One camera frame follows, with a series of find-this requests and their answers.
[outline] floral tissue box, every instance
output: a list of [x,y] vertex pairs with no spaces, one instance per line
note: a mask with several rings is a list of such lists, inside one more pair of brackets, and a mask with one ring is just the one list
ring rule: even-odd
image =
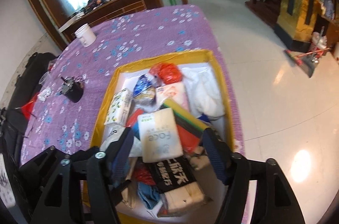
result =
[[131,103],[132,93],[127,88],[116,93],[108,108],[105,125],[114,123],[125,126]]

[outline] black cup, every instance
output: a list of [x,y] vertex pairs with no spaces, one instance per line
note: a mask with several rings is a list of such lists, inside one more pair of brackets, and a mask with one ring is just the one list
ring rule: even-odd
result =
[[61,94],[65,95],[73,103],[80,101],[84,90],[80,82],[75,82],[74,78],[67,78],[61,87]]

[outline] wooden staircase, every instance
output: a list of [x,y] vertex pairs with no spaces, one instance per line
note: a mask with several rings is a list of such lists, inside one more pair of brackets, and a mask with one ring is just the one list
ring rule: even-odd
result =
[[274,27],[280,13],[281,0],[260,0],[256,4],[246,1],[245,5],[262,21]]

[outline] white tiled floor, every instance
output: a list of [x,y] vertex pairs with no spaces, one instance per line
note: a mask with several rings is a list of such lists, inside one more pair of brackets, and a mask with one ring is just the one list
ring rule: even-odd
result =
[[328,54],[309,79],[245,1],[189,0],[206,14],[228,65],[246,157],[275,158],[306,224],[315,224],[339,189],[339,66]]

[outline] floral tablecloth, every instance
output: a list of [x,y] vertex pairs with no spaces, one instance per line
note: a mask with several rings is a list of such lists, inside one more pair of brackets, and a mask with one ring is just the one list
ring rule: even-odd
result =
[[[214,52],[229,90],[237,150],[244,154],[243,137],[236,100],[218,44],[202,11],[194,5],[163,7],[105,21],[93,28],[95,42],[84,48],[78,39],[59,56],[51,71],[53,93],[37,101],[23,141],[24,164],[45,148],[72,154],[89,148],[92,130],[107,85],[119,65],[187,49]],[[74,104],[58,95],[60,77],[82,76],[85,89]]]

